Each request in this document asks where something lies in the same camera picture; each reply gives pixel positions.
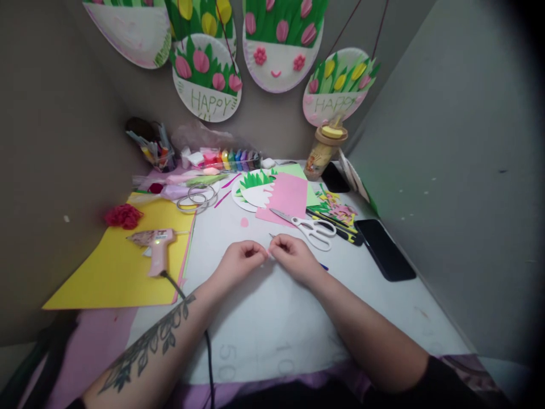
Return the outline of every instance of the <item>white scissors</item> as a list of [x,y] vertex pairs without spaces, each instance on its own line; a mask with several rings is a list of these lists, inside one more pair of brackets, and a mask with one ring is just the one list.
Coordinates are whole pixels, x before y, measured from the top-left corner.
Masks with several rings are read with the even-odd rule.
[[[276,209],[269,209],[275,215],[281,217],[282,219],[290,222],[296,226],[299,230],[303,232],[306,236],[308,242],[316,247],[318,250],[329,251],[331,250],[331,241],[327,237],[334,237],[337,234],[337,228],[331,223],[325,220],[306,220],[299,219],[297,217],[288,216],[285,213],[282,213]],[[320,224],[327,225],[331,229],[320,227]]]

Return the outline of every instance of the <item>white table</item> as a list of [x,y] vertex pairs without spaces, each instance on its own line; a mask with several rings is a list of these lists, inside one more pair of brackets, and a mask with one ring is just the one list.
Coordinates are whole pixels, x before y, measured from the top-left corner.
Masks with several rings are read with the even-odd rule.
[[[222,189],[219,197],[230,187]],[[357,219],[366,218],[363,199],[355,193],[341,194],[341,198],[357,209]],[[247,228],[241,227],[244,217],[249,221]],[[288,233],[304,239],[296,228],[255,218],[230,197],[216,209],[206,209],[195,221],[184,292],[189,294],[212,274],[229,244],[255,240],[268,248],[269,233]],[[312,246],[310,249],[319,262],[329,267],[331,275],[429,353],[471,352],[420,278],[388,282],[365,246],[356,247],[339,236],[332,244],[329,252]],[[171,309],[140,308],[127,346]],[[274,260],[255,271],[228,297],[209,333],[214,380],[218,383],[316,372],[349,356],[319,302]],[[208,383],[204,342],[182,375],[188,383]]]

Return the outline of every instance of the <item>glue gun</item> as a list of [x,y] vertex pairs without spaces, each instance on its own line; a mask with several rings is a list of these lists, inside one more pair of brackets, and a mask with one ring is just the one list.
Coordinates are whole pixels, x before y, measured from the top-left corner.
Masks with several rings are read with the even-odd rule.
[[134,233],[128,240],[140,246],[152,249],[152,265],[148,277],[157,277],[162,271],[167,271],[167,246],[175,239],[175,235],[189,232],[175,232],[174,229],[146,230]]

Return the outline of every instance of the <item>smartphone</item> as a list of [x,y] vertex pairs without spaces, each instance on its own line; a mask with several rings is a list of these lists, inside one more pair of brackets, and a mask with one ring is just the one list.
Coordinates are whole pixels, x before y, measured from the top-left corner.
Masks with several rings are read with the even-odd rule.
[[416,278],[416,273],[378,220],[358,220],[356,227],[382,275],[391,282]]
[[350,191],[350,186],[342,177],[341,172],[337,169],[333,162],[326,166],[322,173],[322,180],[328,187],[328,190],[333,193],[346,193]]

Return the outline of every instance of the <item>forearm tattoo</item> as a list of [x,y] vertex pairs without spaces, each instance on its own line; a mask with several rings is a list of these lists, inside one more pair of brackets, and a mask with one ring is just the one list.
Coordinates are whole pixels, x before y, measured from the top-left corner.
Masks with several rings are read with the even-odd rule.
[[195,301],[195,296],[190,294],[184,301],[174,307],[157,324],[147,330],[134,344],[132,344],[114,363],[110,366],[111,372],[104,383],[99,394],[114,388],[121,392],[126,383],[131,382],[132,365],[138,361],[138,376],[144,371],[148,364],[148,353],[155,354],[162,342],[163,355],[176,346],[176,337],[172,333],[174,328],[180,326],[182,316],[187,320],[189,310],[187,306]]

